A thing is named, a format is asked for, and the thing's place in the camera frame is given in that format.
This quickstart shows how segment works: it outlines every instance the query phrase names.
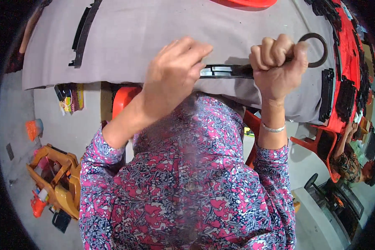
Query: seated worker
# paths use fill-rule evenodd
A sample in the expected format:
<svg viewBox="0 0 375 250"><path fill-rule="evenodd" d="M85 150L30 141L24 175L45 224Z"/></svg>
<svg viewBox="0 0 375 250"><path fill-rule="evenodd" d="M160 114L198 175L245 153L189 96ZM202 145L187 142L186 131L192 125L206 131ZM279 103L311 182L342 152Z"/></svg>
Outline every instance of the seated worker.
<svg viewBox="0 0 375 250"><path fill-rule="evenodd" d="M375 184L375 161L370 161L361 167L357 155L349 144L353 139L358 139L357 123L348 123L343 136L338 140L330 164L335 170L350 183L365 182L373 186Z"/></svg>
<svg viewBox="0 0 375 250"><path fill-rule="evenodd" d="M189 37L165 46L142 92L94 135L81 161L85 249L294 249L284 99L307 69L307 45L282 34L251 47L262 96L254 169L241 115L192 93L211 51ZM133 136L135 157L121 166Z"/></svg>

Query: sleeve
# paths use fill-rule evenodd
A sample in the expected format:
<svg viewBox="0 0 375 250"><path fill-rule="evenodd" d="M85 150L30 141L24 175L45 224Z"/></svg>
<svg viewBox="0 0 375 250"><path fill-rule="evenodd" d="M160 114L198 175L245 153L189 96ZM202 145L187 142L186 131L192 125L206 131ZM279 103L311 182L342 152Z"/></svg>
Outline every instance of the sleeve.
<svg viewBox="0 0 375 250"><path fill-rule="evenodd" d="M115 149L105 142L101 133L104 126L94 135L81 161L79 228L85 249L112 247L114 166L120 163L125 148Z"/></svg>
<svg viewBox="0 0 375 250"><path fill-rule="evenodd" d="M260 182L274 204L285 233L285 249L294 249L295 214L293 196L290 191L290 180L287 164L288 146L278 150L269 150L257 146L257 157L253 162Z"/></svg>

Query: gray cloth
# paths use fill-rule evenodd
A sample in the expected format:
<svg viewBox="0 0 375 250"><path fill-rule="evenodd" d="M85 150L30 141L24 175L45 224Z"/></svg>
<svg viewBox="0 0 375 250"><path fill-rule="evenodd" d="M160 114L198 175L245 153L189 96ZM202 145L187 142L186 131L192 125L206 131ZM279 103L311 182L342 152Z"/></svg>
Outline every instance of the gray cloth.
<svg viewBox="0 0 375 250"><path fill-rule="evenodd" d="M265 36L288 34L297 42L308 32L319 33L329 46L328 59L309 68L302 84L286 97L286 118L319 124L321 71L335 68L332 28L315 16L303 0L279 0L268 9L232 8L228 1L210 0L104 0L91 25L82 66L69 67L71 49L80 18L91 0L53 0L31 36L24 59L23 88L60 83L108 81L144 82L150 60L172 40L189 35L214 45L204 63L248 63L250 46ZM308 40L308 58L322 56L318 40ZM245 105L261 108L253 80L200 79L195 86L211 94L223 94Z"/></svg>

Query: bangle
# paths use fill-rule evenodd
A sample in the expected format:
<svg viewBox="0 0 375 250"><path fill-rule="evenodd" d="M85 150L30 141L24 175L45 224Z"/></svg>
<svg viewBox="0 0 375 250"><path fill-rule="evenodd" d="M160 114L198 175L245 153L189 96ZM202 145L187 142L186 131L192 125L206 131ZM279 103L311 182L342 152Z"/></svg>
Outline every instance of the bangle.
<svg viewBox="0 0 375 250"><path fill-rule="evenodd" d="M283 131L283 130L285 129L285 127L286 127L286 123L285 123L285 125L284 125L283 127L280 127L280 128L277 128L277 129L269 128L269 127L265 126L265 124L264 124L263 122L261 122L261 124L262 124L262 126L264 127L264 129L265 129L266 131L269 131L269 132L272 132L272 133L278 133L278 132L281 132L281 131Z"/></svg>

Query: red plastic chair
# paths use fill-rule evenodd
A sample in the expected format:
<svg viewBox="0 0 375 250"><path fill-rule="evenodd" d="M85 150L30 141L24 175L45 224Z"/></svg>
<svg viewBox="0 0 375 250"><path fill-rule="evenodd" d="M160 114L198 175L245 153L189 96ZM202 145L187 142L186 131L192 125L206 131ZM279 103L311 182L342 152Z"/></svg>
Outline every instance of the red plastic chair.
<svg viewBox="0 0 375 250"><path fill-rule="evenodd" d="M326 160L321 159L320 156L318 155L318 152L317 152L318 151L317 150L318 143L320 142L322 131L325 131L330 137L332 137L334 139L334 141L332 143L332 146L331 146L331 149L329 150L328 157L326 158ZM317 156L325 163L326 167L328 168L328 172L329 172L329 175L331 176L332 181L334 183L337 183L337 181L340 178L340 174L337 173L336 170L334 168L332 168L330 166L330 163L329 163L329 158L332 155L333 148L335 147L335 144L336 144L336 141L337 141L337 135L336 135L336 133L328 131L328 130L323 130L320 127L318 127L318 133L317 133L317 136L315 137L315 140L313 140L311 138L308 138L308 137L306 137L306 138L304 138L302 140L297 139L295 137L290 137L290 140L293 143L299 144L300 146L305 147L308 150L311 150L312 152L316 153Z"/></svg>
<svg viewBox="0 0 375 250"><path fill-rule="evenodd" d="M128 105L132 99L141 92L141 87L121 87L115 94L113 103L113 119ZM256 143L258 139L258 133L260 132L261 119L253 115L251 112L246 110L243 118L243 122L253 131L255 137L255 143L251 149L249 157L247 158L246 165L254 168L253 161L256 157Z"/></svg>

